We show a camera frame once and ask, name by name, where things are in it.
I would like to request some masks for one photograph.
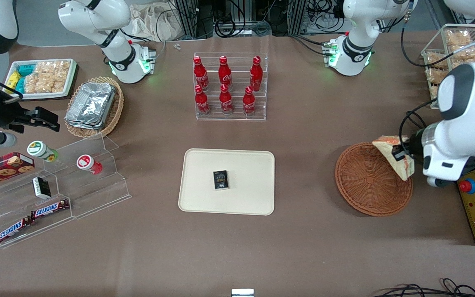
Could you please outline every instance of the foil container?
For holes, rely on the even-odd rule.
[[[115,87],[109,83],[85,83],[67,111],[66,122],[71,126],[83,129],[100,130],[104,128],[114,96]]]

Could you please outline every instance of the small bottle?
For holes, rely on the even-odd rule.
[[[195,103],[198,106],[198,112],[200,115],[207,115],[210,113],[210,105],[208,104],[208,98],[203,92],[203,88],[200,85],[195,87]]]
[[[245,88],[245,96],[243,96],[243,113],[246,117],[254,115],[254,107],[256,105],[256,97],[252,94],[252,87]]]
[[[76,166],[81,170],[88,170],[92,174],[102,172],[102,164],[89,155],[81,155],[76,161]]]
[[[206,68],[203,66],[199,56],[194,57],[194,76],[203,90],[208,89],[208,73],[206,73]]]
[[[231,115],[234,112],[232,106],[232,95],[228,92],[228,85],[221,85],[221,94],[219,94],[219,101],[221,101],[221,109],[226,116]]]
[[[228,90],[232,90],[232,70],[228,66],[226,56],[219,57],[219,82],[227,85]]]
[[[261,88],[261,80],[263,79],[263,69],[261,68],[260,56],[255,56],[252,59],[252,68],[250,69],[250,86],[254,92]]]
[[[27,152],[33,157],[40,158],[46,162],[54,162],[58,158],[58,151],[48,147],[43,141],[32,141]]]

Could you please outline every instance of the red cookie box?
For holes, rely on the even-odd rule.
[[[18,152],[0,157],[0,181],[34,170],[34,160]]]

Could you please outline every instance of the red white bottle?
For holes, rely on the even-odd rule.
[[[261,80],[263,79],[263,69],[261,68],[260,56],[252,59],[252,68],[250,69],[250,86],[254,92],[261,88]]]
[[[199,56],[194,57],[194,76],[203,90],[208,89],[208,73],[206,73],[206,68],[203,66]]]
[[[82,170],[89,171],[92,174],[101,173],[103,168],[100,162],[89,155],[81,155],[76,161],[76,166]]]
[[[228,66],[226,56],[219,57],[219,82],[228,86],[228,90],[232,90],[232,70]]]
[[[203,92],[203,88],[200,85],[195,87],[195,103],[198,107],[198,113],[200,115],[207,115],[210,113],[210,105],[208,104],[208,98]]]
[[[228,92],[228,85],[221,85],[221,94],[219,94],[219,101],[221,101],[221,109],[224,115],[231,115],[234,112],[232,106],[232,95]]]
[[[252,94],[252,87],[245,88],[245,96],[243,96],[243,113],[246,117],[254,115],[254,108],[256,105],[256,97]]]

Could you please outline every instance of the small black box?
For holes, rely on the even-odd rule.
[[[32,179],[32,185],[34,185],[34,194],[41,199],[51,199],[51,188],[49,188],[49,182],[41,177],[35,177]]]
[[[214,185],[216,190],[228,189],[226,170],[214,171]]]

